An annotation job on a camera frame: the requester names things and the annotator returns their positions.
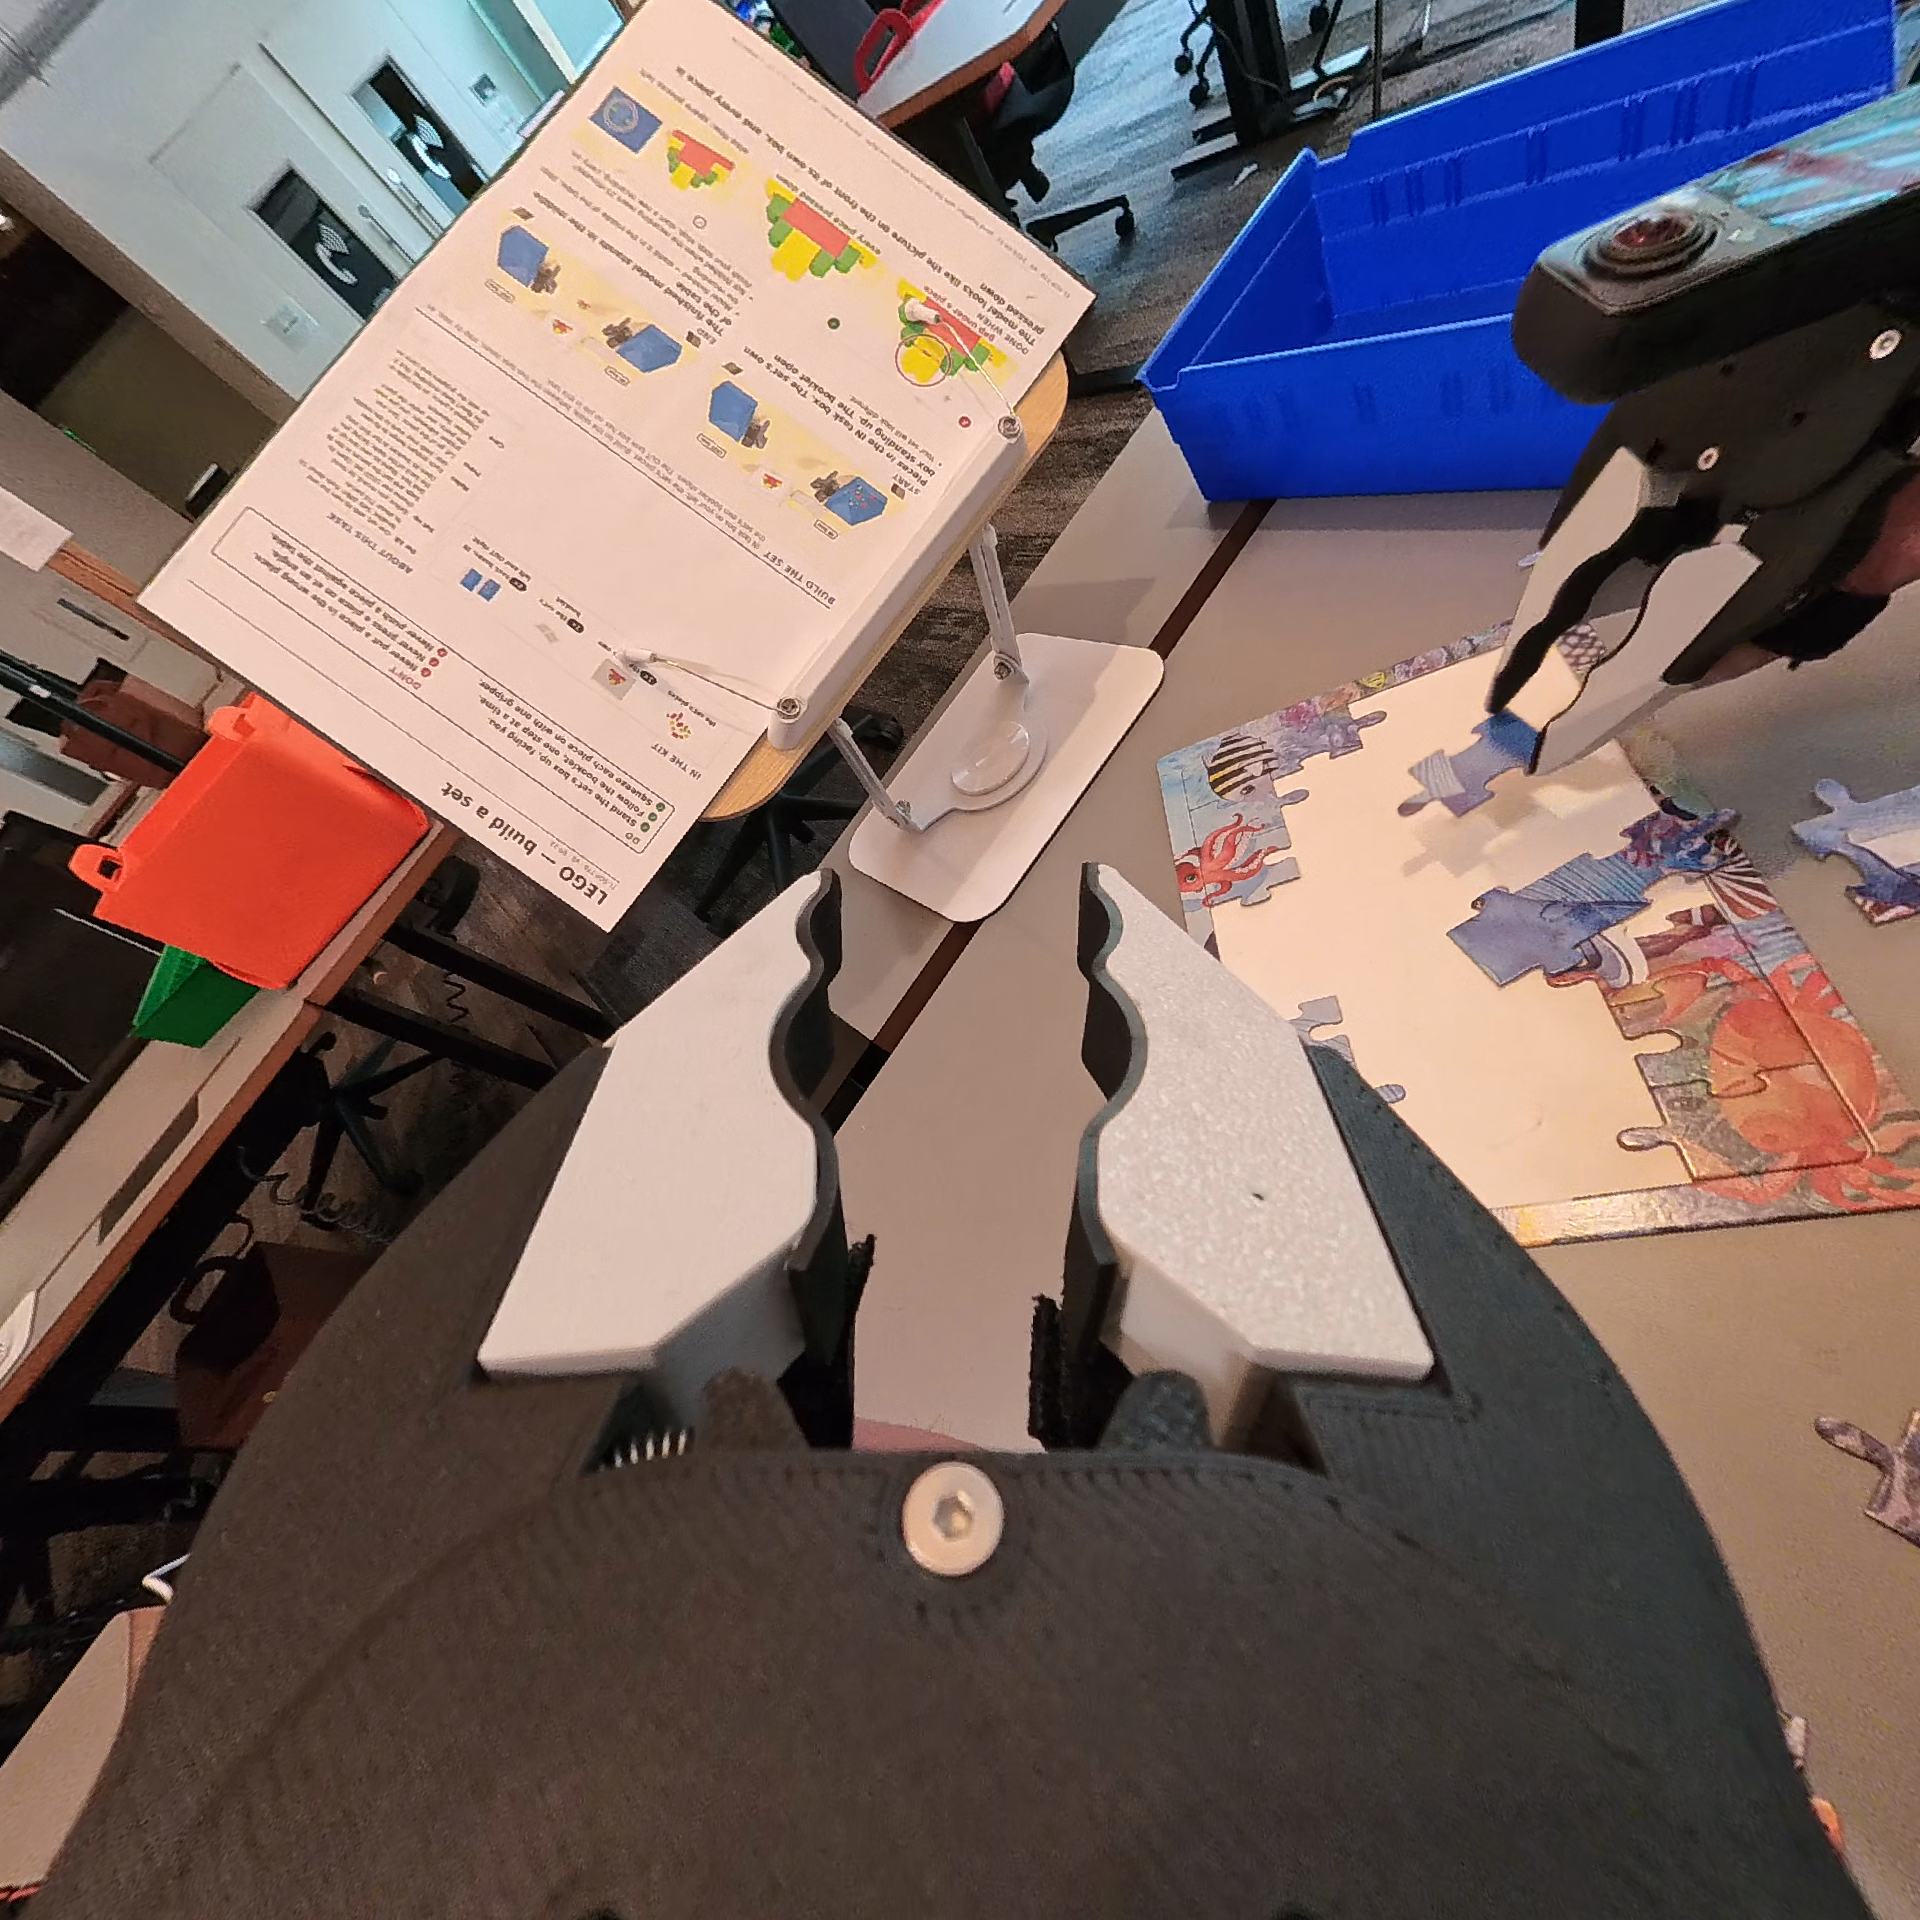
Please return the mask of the long brown desk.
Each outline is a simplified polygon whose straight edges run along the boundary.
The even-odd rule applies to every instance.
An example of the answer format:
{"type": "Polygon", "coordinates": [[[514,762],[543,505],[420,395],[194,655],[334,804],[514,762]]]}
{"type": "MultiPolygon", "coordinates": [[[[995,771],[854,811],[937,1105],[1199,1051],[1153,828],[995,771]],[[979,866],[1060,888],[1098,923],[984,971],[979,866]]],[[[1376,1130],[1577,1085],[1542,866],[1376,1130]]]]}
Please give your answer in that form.
{"type": "Polygon", "coordinates": [[[942,3],[921,17],[905,49],[857,106],[881,125],[902,131],[1025,52],[1064,8],[1065,3],[942,3]]]}

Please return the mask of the green plastic bin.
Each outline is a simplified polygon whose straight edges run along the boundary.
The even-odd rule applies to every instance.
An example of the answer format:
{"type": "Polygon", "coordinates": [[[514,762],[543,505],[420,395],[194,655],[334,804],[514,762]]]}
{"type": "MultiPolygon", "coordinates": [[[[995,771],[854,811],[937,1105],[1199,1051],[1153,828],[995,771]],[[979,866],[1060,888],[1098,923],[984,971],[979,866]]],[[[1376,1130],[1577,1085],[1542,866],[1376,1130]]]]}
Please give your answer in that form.
{"type": "Polygon", "coordinates": [[[255,996],[259,987],[176,946],[161,949],[148,985],[136,1008],[136,1041],[202,1050],[255,996]]]}

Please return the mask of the pink coral seahorse puzzle piece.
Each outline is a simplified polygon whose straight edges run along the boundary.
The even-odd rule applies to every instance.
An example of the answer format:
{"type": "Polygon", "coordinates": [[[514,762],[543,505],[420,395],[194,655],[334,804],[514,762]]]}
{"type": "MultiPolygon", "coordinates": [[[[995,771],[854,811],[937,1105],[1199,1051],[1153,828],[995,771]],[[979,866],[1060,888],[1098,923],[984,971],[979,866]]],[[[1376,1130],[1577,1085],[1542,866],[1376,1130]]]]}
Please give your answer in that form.
{"type": "Polygon", "coordinates": [[[1738,823],[1735,809],[1694,817],[1667,801],[1622,831],[1624,875],[1646,891],[1660,879],[1716,874],[1740,853],[1738,823]]]}

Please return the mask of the grey desk with brown edge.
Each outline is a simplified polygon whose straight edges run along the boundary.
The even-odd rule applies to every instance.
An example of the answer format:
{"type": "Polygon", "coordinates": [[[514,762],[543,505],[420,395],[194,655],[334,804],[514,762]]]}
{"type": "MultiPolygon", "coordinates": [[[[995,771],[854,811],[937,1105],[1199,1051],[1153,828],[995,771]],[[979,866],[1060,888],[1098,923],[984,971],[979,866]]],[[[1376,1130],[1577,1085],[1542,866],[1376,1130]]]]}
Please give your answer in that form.
{"type": "Polygon", "coordinates": [[[255,996],[209,1044],[147,1044],[3,1228],[3,1413],[11,1416],[111,1300],[330,1000],[459,843],[436,823],[286,992],[255,996]]]}

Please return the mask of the person's right hand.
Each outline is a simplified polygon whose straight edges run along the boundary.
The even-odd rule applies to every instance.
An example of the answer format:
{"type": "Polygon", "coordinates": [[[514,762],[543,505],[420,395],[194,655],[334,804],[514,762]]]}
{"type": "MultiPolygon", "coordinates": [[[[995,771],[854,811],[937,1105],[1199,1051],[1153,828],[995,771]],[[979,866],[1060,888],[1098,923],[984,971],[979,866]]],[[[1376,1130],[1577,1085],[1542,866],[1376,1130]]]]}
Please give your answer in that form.
{"type": "Polygon", "coordinates": [[[1879,533],[1842,588],[1862,597],[1894,597],[1918,584],[1920,572],[1920,482],[1918,476],[1890,499],[1879,533]]]}

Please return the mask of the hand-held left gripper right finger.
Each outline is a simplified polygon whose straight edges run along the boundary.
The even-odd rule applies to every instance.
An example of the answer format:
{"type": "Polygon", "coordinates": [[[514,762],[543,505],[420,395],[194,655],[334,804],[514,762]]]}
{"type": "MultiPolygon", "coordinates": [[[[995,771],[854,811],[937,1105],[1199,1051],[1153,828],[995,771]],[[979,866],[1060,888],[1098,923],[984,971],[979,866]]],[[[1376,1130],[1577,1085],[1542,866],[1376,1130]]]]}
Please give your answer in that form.
{"type": "Polygon", "coordinates": [[[1064,1299],[1038,1299],[1030,1431],[1094,1447],[1126,1385],[1187,1377],[1238,1444],[1280,1377],[1420,1384],[1433,1349],[1310,1047],[1115,866],[1083,866],[1083,1068],[1064,1299]]]}

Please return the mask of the white paper holder bar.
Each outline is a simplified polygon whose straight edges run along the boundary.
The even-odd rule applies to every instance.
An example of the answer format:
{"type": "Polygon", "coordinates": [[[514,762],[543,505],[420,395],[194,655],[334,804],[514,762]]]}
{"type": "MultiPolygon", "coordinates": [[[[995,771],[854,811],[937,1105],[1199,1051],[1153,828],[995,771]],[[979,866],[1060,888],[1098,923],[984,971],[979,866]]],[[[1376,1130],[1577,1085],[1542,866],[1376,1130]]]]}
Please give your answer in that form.
{"type": "Polygon", "coordinates": [[[800,666],[775,698],[764,743],[772,752],[804,748],[842,712],[864,680],[866,664],[886,655],[902,627],[924,607],[992,517],[1001,493],[1018,481],[1026,458],[1026,433],[1018,413],[988,426],[947,481],[928,496],[919,521],[905,531],[904,551],[887,560],[878,584],[854,595],[832,612],[827,635],[809,644],[800,666]]]}

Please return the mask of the sea print jigsaw puzzle board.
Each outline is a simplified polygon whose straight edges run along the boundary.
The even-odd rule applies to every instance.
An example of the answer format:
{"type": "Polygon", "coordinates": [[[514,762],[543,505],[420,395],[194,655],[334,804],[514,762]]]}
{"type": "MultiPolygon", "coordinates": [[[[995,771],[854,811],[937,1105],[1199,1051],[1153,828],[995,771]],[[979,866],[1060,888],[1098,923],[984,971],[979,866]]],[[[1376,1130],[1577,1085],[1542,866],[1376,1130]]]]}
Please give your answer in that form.
{"type": "MultiPolygon", "coordinates": [[[[1451,945],[1449,928],[1472,916],[1476,899],[1519,893],[1585,853],[1622,853],[1622,831],[1662,802],[1694,817],[1714,809],[1648,743],[1650,775],[1622,748],[1604,748],[1553,780],[1499,775],[1492,799],[1459,819],[1443,804],[1402,819],[1400,804],[1420,787],[1408,768],[1431,752],[1465,749],[1488,719],[1483,690],[1503,648],[1505,628],[1491,628],[1303,699],[1385,721],[1361,733],[1359,752],[1315,755],[1298,775],[1274,783],[1271,796],[1310,792],[1288,807],[1300,875],[1262,904],[1185,913],[1192,938],[1283,1019],[1300,1001],[1339,996],[1361,1077],[1400,1105],[1526,1247],[1841,1216],[1794,1201],[1726,1197],[1696,1186],[1675,1149],[1619,1144],[1624,1130],[1658,1123],[1638,1057],[1672,1041],[1622,1034],[1601,1000],[1601,943],[1667,931],[1672,913],[1714,904],[1740,922],[1780,914],[1820,963],[1735,831],[1740,853],[1726,869],[1655,880],[1643,909],[1588,939],[1568,971],[1535,969],[1503,987],[1451,945]]],[[[1283,712],[1225,733],[1280,732],[1283,712]]],[[[1159,762],[1175,857],[1190,809],[1217,801],[1206,760],[1222,737],[1159,762]]]]}

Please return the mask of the black slanted pole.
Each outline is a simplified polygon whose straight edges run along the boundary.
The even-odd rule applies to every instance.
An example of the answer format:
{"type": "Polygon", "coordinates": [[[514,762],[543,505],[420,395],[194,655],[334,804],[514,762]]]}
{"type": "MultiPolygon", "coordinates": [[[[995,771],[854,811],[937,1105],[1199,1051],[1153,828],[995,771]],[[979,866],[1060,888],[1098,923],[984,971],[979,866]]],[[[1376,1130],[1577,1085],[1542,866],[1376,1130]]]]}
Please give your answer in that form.
{"type": "Polygon", "coordinates": [[[57,743],[90,771],[147,787],[167,787],[209,743],[202,714],[176,695],[99,661],[86,684],[3,657],[8,721],[57,743]]]}

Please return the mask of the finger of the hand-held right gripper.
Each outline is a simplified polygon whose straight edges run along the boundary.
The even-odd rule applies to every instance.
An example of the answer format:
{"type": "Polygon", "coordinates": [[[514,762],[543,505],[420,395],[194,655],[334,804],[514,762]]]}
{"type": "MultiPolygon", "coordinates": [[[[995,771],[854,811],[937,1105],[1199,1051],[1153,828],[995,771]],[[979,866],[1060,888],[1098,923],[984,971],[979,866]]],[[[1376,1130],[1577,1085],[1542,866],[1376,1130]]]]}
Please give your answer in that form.
{"type": "Polygon", "coordinates": [[[1674,559],[1650,584],[1630,635],[1588,671],[1568,708],[1537,724],[1528,771],[1554,777],[1667,706],[1680,692],[1668,671],[1758,570],[1740,541],[1674,559]]]}
{"type": "Polygon", "coordinates": [[[1514,708],[1562,635],[1619,570],[1628,539],[1652,513],[1648,500],[1660,476],[1638,451],[1614,448],[1580,493],[1568,493],[1554,528],[1537,555],[1521,607],[1508,624],[1503,664],[1487,695],[1488,714],[1514,708]]]}

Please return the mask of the dark blue whale eye piece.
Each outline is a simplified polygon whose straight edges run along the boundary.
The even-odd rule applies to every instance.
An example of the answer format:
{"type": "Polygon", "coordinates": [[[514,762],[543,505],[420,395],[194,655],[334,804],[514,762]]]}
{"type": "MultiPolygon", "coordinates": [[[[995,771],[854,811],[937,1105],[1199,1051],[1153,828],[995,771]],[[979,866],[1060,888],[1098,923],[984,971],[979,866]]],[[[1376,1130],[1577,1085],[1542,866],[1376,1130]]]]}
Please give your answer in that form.
{"type": "Polygon", "coordinates": [[[1448,938],[1505,987],[1535,969],[1574,969],[1588,939],[1638,913],[1638,900],[1537,899],[1496,889],[1476,899],[1472,916],[1451,925],[1448,938]]]}

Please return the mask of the dark blue striped puzzle piece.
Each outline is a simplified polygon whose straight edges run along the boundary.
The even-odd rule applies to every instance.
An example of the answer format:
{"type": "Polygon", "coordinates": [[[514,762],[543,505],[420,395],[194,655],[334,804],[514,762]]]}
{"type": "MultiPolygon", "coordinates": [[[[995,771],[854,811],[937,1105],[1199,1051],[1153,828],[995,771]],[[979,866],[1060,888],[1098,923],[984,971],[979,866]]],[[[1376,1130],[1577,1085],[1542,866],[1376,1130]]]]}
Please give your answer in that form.
{"type": "Polygon", "coordinates": [[[1512,712],[1496,712],[1472,730],[1460,752],[1431,752],[1408,768],[1420,787],[1400,804],[1410,819],[1426,804],[1443,804],[1456,819],[1487,804],[1499,775],[1532,771],[1542,745],[1538,730],[1512,712]]]}

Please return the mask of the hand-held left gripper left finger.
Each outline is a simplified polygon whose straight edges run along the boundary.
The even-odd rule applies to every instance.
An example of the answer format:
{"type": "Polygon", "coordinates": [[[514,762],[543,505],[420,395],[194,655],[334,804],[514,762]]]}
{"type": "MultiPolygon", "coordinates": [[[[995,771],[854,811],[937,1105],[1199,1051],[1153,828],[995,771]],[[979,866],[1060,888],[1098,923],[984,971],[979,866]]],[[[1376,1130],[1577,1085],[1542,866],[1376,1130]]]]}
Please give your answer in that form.
{"type": "Polygon", "coordinates": [[[639,1377],[672,1427],[728,1370],[775,1380],[815,1447],[854,1443],[849,1247],[832,1130],[842,967],[830,869],[626,1021],[478,1349],[490,1379],[639,1377]]]}

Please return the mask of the orange plastic bin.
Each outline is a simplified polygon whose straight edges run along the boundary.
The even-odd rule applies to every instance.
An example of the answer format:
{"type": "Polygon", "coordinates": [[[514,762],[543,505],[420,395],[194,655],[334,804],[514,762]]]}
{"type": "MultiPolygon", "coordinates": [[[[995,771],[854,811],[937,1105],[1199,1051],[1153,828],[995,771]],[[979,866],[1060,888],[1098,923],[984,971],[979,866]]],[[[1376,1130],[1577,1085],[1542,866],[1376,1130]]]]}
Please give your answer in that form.
{"type": "Polygon", "coordinates": [[[96,916],[286,991],[425,836],[428,815],[250,692],[120,848],[68,869],[96,916]]]}

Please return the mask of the striped whale belly puzzle piece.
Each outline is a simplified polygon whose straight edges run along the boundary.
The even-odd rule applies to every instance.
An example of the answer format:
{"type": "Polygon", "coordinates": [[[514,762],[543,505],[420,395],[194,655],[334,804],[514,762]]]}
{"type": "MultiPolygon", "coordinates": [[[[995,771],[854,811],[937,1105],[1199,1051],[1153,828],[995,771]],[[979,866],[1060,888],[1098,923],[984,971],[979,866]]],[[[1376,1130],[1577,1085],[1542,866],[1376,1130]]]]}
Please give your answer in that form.
{"type": "Polygon", "coordinates": [[[1577,856],[1547,875],[1521,888],[1521,899],[1562,906],[1622,907],[1622,919],[1643,909],[1648,888],[1660,879],[1628,853],[1577,856]]]}

